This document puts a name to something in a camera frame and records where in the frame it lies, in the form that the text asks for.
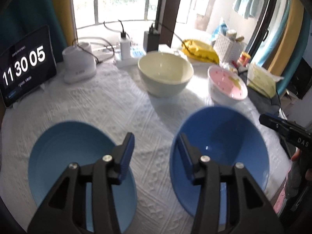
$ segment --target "hand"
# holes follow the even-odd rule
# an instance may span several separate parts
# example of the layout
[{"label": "hand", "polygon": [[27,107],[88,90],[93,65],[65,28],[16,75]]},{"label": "hand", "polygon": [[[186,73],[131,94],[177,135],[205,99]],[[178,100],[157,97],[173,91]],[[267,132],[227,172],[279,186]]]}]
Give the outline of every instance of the hand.
[{"label": "hand", "polygon": [[[297,150],[296,153],[292,156],[291,161],[297,161],[299,159],[301,150]],[[307,170],[305,178],[308,181],[312,181],[312,169]]]}]

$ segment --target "pink fabric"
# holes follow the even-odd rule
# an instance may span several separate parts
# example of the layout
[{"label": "pink fabric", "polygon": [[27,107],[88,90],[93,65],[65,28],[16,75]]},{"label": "pink fabric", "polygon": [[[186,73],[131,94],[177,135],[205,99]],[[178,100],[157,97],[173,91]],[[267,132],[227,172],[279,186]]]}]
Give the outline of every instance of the pink fabric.
[{"label": "pink fabric", "polygon": [[274,209],[275,213],[278,213],[278,212],[280,211],[280,208],[281,208],[282,205],[283,205],[283,201],[284,201],[284,199],[285,199],[285,184],[284,184],[283,190],[280,192],[280,195],[279,195],[278,198],[277,198],[277,201],[276,201],[275,204],[274,204],[273,209]]}]

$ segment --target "white basket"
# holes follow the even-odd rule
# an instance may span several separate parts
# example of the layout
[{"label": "white basket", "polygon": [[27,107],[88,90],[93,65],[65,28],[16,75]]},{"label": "white basket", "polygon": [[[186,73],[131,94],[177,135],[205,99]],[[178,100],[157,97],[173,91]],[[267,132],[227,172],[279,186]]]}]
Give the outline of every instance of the white basket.
[{"label": "white basket", "polygon": [[223,34],[218,34],[213,49],[218,54],[220,62],[236,62],[244,50],[244,44],[232,41]]}]

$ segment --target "pink bowl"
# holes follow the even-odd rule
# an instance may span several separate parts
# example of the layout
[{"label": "pink bowl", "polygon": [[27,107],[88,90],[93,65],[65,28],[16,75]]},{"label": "pink bowl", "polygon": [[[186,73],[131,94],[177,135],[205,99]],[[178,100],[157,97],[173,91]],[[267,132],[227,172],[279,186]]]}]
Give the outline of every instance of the pink bowl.
[{"label": "pink bowl", "polygon": [[208,69],[208,81],[209,93],[219,104],[233,105],[248,95],[247,87],[238,75],[217,65]]}]

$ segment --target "white textured tablecloth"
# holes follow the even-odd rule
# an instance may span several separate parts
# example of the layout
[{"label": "white textured tablecloth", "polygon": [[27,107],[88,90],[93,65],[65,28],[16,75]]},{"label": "white textured tablecloth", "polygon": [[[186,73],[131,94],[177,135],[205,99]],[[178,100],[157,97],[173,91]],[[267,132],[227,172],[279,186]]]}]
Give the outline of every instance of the white textured tablecloth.
[{"label": "white textured tablecloth", "polygon": [[[7,208],[26,229],[36,210],[28,186],[28,160],[39,136],[65,120],[88,122],[120,144],[130,131],[135,151],[130,163],[138,191],[135,218],[127,233],[189,234],[193,218],[179,204],[169,175],[172,140],[183,120],[211,105],[207,97],[207,68],[195,67],[195,76],[181,94],[158,99],[149,96],[136,67],[117,69],[112,63],[98,66],[91,80],[68,85],[59,73],[45,90],[25,97],[16,109],[7,110],[2,123],[0,195]],[[282,184],[289,160],[275,132],[259,124],[259,113],[249,99],[235,106],[261,131],[269,152],[269,199]]]}]

